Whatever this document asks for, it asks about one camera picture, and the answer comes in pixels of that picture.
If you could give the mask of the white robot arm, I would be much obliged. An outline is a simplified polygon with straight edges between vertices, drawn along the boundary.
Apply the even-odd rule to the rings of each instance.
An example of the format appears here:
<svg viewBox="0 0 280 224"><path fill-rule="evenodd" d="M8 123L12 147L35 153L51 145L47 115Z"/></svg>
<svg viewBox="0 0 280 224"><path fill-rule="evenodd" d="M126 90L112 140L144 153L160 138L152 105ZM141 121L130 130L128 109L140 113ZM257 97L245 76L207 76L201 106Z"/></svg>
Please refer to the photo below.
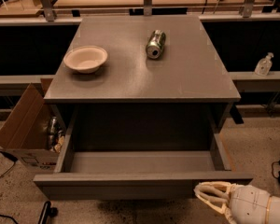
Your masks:
<svg viewBox="0 0 280 224"><path fill-rule="evenodd" d="M194 193L230 224L280 224L280 198L264 189L211 181L199 183Z"/></svg>

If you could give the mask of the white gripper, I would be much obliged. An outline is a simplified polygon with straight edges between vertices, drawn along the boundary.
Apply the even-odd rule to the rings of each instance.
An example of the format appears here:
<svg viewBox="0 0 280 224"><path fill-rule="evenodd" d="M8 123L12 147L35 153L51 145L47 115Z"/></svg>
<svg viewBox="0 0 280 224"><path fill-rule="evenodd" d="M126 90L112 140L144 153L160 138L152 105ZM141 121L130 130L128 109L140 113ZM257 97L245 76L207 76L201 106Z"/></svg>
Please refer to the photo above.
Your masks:
<svg viewBox="0 0 280 224"><path fill-rule="evenodd" d="M265 224L269 192L250 185L236 188L236 184L225 181L201 182L194 194L229 224Z"/></svg>

